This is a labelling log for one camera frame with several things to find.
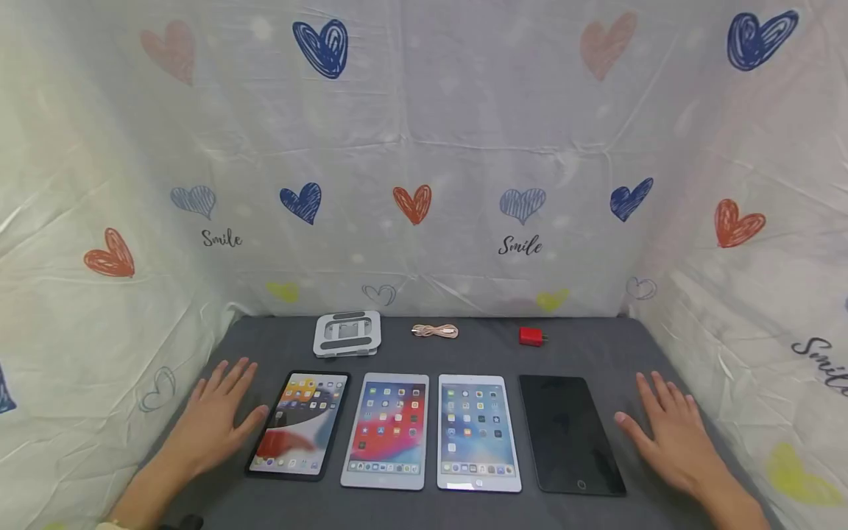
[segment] red charger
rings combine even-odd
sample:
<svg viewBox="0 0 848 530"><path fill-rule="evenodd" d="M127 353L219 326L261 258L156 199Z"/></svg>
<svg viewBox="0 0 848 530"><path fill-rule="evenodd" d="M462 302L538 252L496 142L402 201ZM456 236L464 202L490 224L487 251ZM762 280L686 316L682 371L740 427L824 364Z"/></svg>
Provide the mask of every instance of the red charger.
<svg viewBox="0 0 848 530"><path fill-rule="evenodd" d="M535 327L522 327L518 330L518 343L538 348L547 342L548 336Z"/></svg>

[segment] yellow heart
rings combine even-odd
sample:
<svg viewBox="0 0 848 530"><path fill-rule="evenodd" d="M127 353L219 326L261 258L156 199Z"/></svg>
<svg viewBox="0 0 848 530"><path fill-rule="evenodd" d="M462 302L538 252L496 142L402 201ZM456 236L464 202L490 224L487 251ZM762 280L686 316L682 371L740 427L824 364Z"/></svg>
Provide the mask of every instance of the yellow heart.
<svg viewBox="0 0 848 530"><path fill-rule="evenodd" d="M541 292L536 297L536 305L543 310L552 313L568 298L568 289L560 289L556 293Z"/></svg>
<svg viewBox="0 0 848 530"><path fill-rule="evenodd" d="M282 300L283 302L288 302L290 304L294 304L298 301L298 284L289 282L283 283L282 285L279 283L266 283L265 288L268 289L268 292Z"/></svg>
<svg viewBox="0 0 848 530"><path fill-rule="evenodd" d="M804 471L804 464L789 444L777 444L766 464L768 480L775 489L807 505L844 504L842 494L821 477Z"/></svg>

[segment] black tablet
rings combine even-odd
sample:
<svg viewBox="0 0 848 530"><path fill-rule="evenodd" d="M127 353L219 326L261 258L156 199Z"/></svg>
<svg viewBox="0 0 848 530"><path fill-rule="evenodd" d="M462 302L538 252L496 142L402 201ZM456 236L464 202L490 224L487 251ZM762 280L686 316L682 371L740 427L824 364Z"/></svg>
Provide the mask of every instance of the black tablet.
<svg viewBox="0 0 848 530"><path fill-rule="evenodd" d="M538 486L557 494L624 495L610 442L581 377L519 376Z"/></svg>
<svg viewBox="0 0 848 530"><path fill-rule="evenodd" d="M245 472L252 477L321 480L349 383L348 373L289 373Z"/></svg>

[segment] orange heart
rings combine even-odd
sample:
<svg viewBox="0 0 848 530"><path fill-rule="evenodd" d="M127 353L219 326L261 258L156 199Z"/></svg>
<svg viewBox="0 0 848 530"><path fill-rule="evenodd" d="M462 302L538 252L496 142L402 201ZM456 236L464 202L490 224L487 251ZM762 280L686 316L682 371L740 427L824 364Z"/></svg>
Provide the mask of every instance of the orange heart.
<svg viewBox="0 0 848 530"><path fill-rule="evenodd" d="M625 13L618 17L609 32L595 21L586 26L580 36L580 55L594 78L603 81L606 74L627 49L636 32L636 13Z"/></svg>
<svg viewBox="0 0 848 530"><path fill-rule="evenodd" d="M739 218L739 206L730 198L716 207L716 236L721 248L738 247L754 237L766 225L763 214L748 214Z"/></svg>
<svg viewBox="0 0 848 530"><path fill-rule="evenodd" d="M172 20L165 28L164 40L148 30L142 31L140 37L148 57L162 70L187 85L192 85L194 36L188 24L182 20Z"/></svg>
<svg viewBox="0 0 848 530"><path fill-rule="evenodd" d="M402 187L394 188L392 195L394 195L394 202L398 204L400 211L404 212L413 225L417 225L427 217L427 211L430 209L430 201L432 200L432 190L427 184L418 187L415 198L411 198Z"/></svg>
<svg viewBox="0 0 848 530"><path fill-rule="evenodd" d="M92 271L104 276L130 277L136 273L136 264L132 260L130 249L114 228L107 228L106 250L89 250L82 259Z"/></svg>

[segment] tablet home screen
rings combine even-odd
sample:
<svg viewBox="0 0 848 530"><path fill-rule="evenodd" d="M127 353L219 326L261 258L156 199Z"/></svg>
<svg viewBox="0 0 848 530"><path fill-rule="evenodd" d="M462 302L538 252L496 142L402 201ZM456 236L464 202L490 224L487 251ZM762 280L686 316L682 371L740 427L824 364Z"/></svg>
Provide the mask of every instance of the tablet home screen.
<svg viewBox="0 0 848 530"><path fill-rule="evenodd" d="M348 471L423 473L421 469L426 385L409 382L365 384Z"/></svg>
<svg viewBox="0 0 848 530"><path fill-rule="evenodd" d="M514 477L510 425L500 385L442 385L443 474Z"/></svg>
<svg viewBox="0 0 848 530"><path fill-rule="evenodd" d="M293 373L250 471L319 474L347 381L347 376Z"/></svg>

